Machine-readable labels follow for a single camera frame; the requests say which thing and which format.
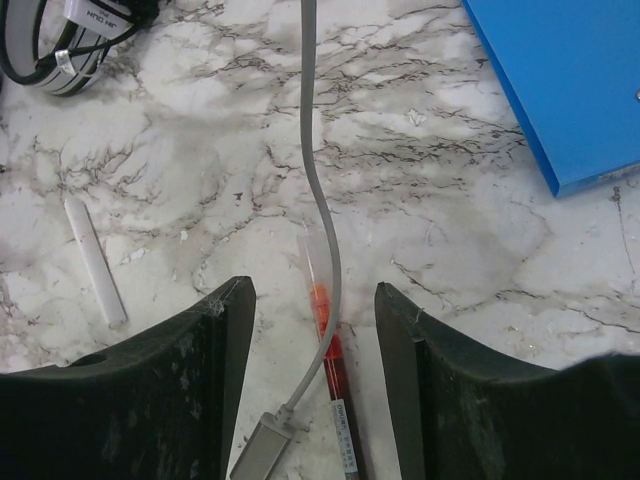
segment dark green plastic part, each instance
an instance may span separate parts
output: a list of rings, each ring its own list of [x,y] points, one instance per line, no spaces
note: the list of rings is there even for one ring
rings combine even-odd
[[[0,376],[0,478],[224,479],[255,301],[234,278],[66,368]]]
[[[554,371],[476,342],[389,284],[375,309],[404,480],[640,479],[640,357]]]

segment blue folder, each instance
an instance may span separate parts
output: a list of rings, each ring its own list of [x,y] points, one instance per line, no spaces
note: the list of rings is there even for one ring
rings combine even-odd
[[[463,0],[552,193],[640,169],[640,0]]]

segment white label tag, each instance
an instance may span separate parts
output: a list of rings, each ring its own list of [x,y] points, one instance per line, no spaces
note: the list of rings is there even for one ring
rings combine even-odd
[[[353,450],[353,440],[351,439],[347,410],[344,408],[344,400],[334,400],[331,402],[331,410],[333,410],[333,421],[336,424],[336,431],[338,433],[344,473],[358,473],[356,452]]]
[[[108,0],[102,1],[125,15],[131,13],[128,8],[122,5]],[[131,28],[129,22],[113,13],[103,10],[89,0],[66,0],[64,16],[67,20],[106,37],[109,40],[119,37]]]

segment plug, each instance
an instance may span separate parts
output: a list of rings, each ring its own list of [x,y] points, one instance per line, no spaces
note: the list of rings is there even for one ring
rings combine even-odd
[[[231,470],[231,480],[267,480],[295,433],[288,423],[263,413]]]

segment gray wire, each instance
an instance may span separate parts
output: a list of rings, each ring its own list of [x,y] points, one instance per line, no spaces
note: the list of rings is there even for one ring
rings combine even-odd
[[[301,91],[300,91],[300,141],[302,144],[302,161],[307,174],[307,180],[313,193],[313,198],[318,205],[320,218],[327,234],[329,252],[331,253],[331,267],[333,271],[333,285],[331,290],[331,313],[327,330],[320,342],[316,356],[302,378],[300,385],[295,389],[285,407],[293,411],[297,403],[309,388],[313,378],[318,373],[324,360],[331,338],[338,326],[340,318],[340,301],[342,296],[342,267],[340,265],[340,249],[338,248],[338,238],[336,229],[331,220],[331,211],[327,205],[327,200],[322,193],[318,172],[313,160],[313,87],[316,70],[316,0],[301,0],[302,7],[302,68],[301,68]]]

